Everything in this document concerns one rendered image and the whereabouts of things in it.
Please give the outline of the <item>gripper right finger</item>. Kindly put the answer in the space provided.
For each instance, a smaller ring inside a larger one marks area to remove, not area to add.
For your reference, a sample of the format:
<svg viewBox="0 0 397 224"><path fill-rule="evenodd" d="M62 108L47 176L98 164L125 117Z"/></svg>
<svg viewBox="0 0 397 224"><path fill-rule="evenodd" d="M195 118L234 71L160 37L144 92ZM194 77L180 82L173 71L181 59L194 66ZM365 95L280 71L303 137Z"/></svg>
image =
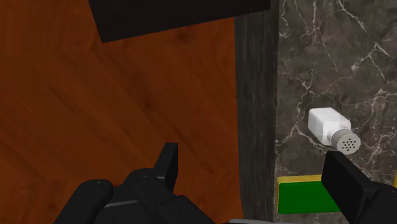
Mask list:
<svg viewBox="0 0 397 224"><path fill-rule="evenodd" d="M370 180L343 153L327 152L321 182L349 224L397 224L397 188Z"/></svg>

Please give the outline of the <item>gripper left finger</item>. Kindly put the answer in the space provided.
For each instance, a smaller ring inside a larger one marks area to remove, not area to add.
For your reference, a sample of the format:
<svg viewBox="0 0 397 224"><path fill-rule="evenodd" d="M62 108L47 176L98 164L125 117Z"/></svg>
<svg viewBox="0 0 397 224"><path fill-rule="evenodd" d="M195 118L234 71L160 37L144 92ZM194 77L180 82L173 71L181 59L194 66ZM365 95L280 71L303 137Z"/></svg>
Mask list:
<svg viewBox="0 0 397 224"><path fill-rule="evenodd" d="M155 163L119 186L106 179L80 184L53 224L214 224L184 195L174 195L178 144L166 143Z"/></svg>

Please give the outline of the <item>green and yellow sponge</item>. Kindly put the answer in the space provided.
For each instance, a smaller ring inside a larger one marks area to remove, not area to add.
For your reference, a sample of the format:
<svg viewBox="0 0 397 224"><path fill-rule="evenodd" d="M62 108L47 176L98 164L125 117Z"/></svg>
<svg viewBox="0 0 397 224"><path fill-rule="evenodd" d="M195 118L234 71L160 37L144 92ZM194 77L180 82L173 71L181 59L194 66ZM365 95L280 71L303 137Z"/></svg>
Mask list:
<svg viewBox="0 0 397 224"><path fill-rule="evenodd" d="M279 214L334 213L340 209L321 182L321 175L276 178Z"/></svg>

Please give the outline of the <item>white salt shaker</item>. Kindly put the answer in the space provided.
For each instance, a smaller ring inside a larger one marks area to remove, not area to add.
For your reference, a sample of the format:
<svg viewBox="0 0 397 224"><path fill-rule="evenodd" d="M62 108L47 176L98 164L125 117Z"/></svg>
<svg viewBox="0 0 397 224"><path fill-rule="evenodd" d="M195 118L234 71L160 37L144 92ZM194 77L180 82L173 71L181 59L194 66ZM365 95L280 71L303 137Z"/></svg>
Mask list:
<svg viewBox="0 0 397 224"><path fill-rule="evenodd" d="M333 108L309 110L308 129L321 144L345 155L355 153L361 146L361 139L351 127L351 121Z"/></svg>

